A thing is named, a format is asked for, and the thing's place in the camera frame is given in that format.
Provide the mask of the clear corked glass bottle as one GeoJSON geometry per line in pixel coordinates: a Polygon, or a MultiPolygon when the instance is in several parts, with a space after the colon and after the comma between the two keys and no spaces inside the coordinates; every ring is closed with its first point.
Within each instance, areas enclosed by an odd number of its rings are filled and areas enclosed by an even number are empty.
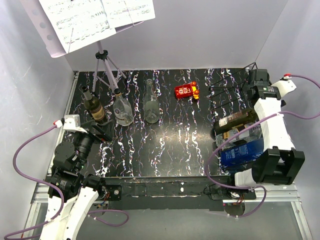
{"type": "Polygon", "coordinates": [[[113,102],[113,112],[117,123],[121,126],[129,126],[133,122],[133,112],[129,101],[122,96],[119,88],[114,89],[115,100],[113,102]]]}

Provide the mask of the dark green wine bottle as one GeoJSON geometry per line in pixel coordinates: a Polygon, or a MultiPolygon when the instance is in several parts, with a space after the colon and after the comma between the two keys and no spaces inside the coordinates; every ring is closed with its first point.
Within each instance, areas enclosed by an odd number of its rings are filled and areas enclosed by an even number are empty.
{"type": "Polygon", "coordinates": [[[97,123],[107,122],[106,112],[100,100],[92,95],[87,86],[82,86],[81,91],[84,95],[84,107],[91,114],[97,123]]]}

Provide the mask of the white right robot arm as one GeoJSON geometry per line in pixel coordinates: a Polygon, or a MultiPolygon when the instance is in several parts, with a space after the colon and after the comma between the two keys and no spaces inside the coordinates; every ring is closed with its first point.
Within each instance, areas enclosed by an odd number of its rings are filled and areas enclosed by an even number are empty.
{"type": "Polygon", "coordinates": [[[260,120],[263,153],[250,169],[237,172],[234,181],[226,186],[232,199],[243,195],[244,187],[259,183],[291,185],[305,161],[304,152],[296,150],[280,113],[282,97],[297,88],[291,78],[287,75],[271,83],[266,69],[253,69],[243,87],[260,120]]]}

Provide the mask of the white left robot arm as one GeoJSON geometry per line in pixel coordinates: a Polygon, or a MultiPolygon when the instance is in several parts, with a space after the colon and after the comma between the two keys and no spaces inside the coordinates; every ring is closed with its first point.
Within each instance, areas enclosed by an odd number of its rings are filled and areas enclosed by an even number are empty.
{"type": "Polygon", "coordinates": [[[110,190],[102,177],[81,170],[88,162],[94,144],[113,139],[114,121],[98,124],[94,120],[81,124],[65,116],[63,129],[74,133],[73,141],[62,141],[54,150],[51,168],[51,186],[48,189],[46,224],[41,240],[74,240],[96,200],[107,200],[110,190]]]}

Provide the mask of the clear tall glass bottle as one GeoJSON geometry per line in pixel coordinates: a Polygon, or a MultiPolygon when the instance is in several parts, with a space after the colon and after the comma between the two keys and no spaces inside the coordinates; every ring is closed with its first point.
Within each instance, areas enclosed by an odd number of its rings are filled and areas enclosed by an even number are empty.
{"type": "Polygon", "coordinates": [[[143,97],[144,119],[150,123],[156,123],[160,118],[160,105],[155,93],[154,81],[147,79],[145,82],[145,95],[143,97]]]}

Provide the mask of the clear square liquor bottle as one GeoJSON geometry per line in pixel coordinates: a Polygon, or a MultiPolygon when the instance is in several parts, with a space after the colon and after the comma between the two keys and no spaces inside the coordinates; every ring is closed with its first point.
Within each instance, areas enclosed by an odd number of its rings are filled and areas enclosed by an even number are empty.
{"type": "MultiPolygon", "coordinates": [[[[234,135],[239,133],[240,131],[249,128],[252,126],[253,123],[247,123],[245,125],[233,128],[227,132],[218,134],[215,136],[215,144],[217,147],[219,147],[221,144],[226,142],[228,139],[232,138],[234,135]]],[[[224,145],[221,149],[226,150],[235,146],[239,146],[242,144],[246,144],[252,141],[255,141],[257,139],[260,139],[262,137],[262,129],[260,125],[254,126],[253,128],[247,130],[244,133],[241,133],[239,136],[232,139],[229,143],[224,145]]]]}

